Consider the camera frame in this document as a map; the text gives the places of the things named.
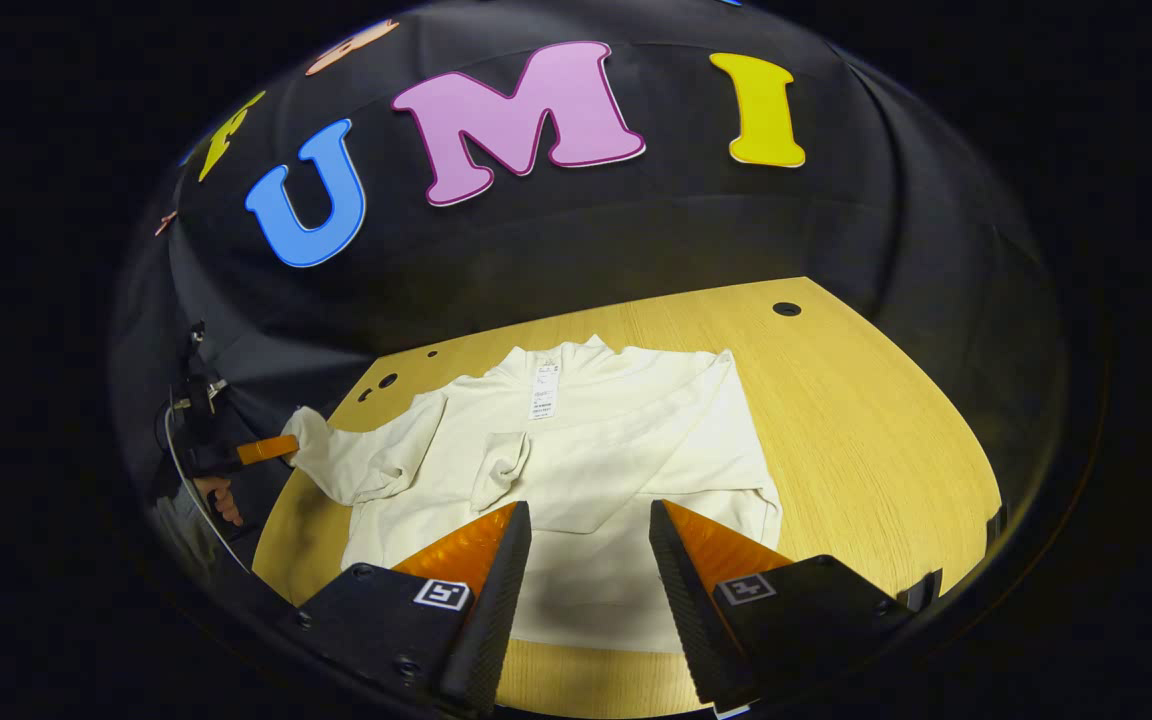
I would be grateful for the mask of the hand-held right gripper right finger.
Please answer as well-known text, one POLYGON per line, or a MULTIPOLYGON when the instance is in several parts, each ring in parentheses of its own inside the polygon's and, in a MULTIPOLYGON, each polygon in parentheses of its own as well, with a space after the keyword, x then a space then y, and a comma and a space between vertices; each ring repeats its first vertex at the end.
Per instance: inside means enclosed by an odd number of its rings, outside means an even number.
POLYGON ((942 584, 931 571, 888 594, 828 553, 787 559, 667 500, 652 502, 649 539, 696 694, 717 715, 859 669, 942 584))

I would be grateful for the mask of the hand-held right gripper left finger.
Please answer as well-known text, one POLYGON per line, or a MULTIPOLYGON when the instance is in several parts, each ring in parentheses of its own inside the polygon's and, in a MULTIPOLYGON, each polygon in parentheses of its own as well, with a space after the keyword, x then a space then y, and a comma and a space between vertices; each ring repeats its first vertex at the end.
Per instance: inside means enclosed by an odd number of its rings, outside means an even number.
POLYGON ((492 715, 531 538, 511 502, 394 568, 351 564, 291 611, 291 641, 397 715, 492 715))

